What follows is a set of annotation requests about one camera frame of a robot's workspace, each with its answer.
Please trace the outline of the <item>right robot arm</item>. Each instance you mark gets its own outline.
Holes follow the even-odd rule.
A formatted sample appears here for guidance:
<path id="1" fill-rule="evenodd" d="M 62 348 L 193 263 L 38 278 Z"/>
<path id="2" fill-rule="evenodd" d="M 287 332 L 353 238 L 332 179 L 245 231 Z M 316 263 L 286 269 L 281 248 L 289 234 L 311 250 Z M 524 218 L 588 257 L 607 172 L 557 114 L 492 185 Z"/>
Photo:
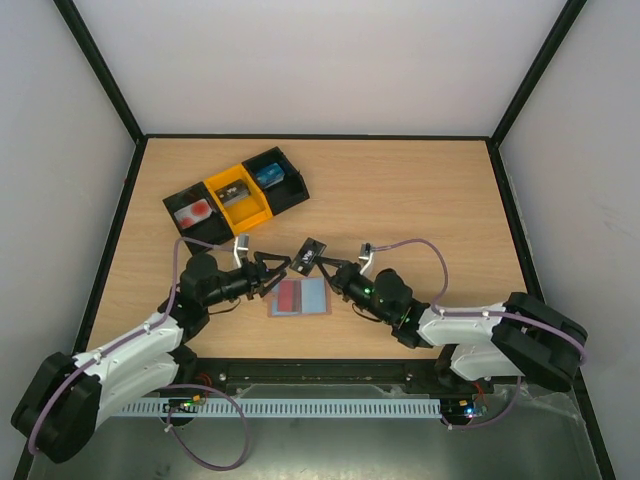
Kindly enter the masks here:
<path id="1" fill-rule="evenodd" d="M 355 262 L 320 257 L 315 264 L 334 293 L 388 325 L 402 345 L 449 349 L 436 367 L 437 382 L 447 391 L 486 377 L 518 376 L 567 392 L 585 361 L 587 331 L 527 293 L 481 307 L 435 306 L 415 299 L 391 268 L 369 279 Z"/>

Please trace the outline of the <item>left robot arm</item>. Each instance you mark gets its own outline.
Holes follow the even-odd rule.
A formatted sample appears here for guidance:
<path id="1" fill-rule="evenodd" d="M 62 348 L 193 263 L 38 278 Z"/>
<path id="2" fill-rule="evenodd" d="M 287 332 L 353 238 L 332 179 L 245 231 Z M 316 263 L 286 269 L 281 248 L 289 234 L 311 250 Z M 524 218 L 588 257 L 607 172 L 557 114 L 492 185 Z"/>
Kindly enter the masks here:
<path id="1" fill-rule="evenodd" d="M 265 296 L 290 262 L 257 252 L 223 271 L 210 254 L 197 254 L 174 273 L 168 298 L 142 324 L 93 350 L 46 357 L 11 416 L 29 452 L 63 463 L 126 405 L 185 383 L 196 360 L 186 344 L 209 323 L 210 307 Z"/>

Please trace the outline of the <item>white red circle card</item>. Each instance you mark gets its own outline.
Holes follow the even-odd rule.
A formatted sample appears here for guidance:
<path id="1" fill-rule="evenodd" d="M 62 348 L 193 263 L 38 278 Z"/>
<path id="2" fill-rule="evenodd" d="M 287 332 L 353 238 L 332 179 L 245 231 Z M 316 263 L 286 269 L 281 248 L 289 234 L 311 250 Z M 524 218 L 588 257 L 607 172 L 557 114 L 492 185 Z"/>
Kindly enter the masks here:
<path id="1" fill-rule="evenodd" d="M 298 280 L 283 280 L 277 293 L 279 313 L 299 313 L 301 308 L 301 284 Z"/>

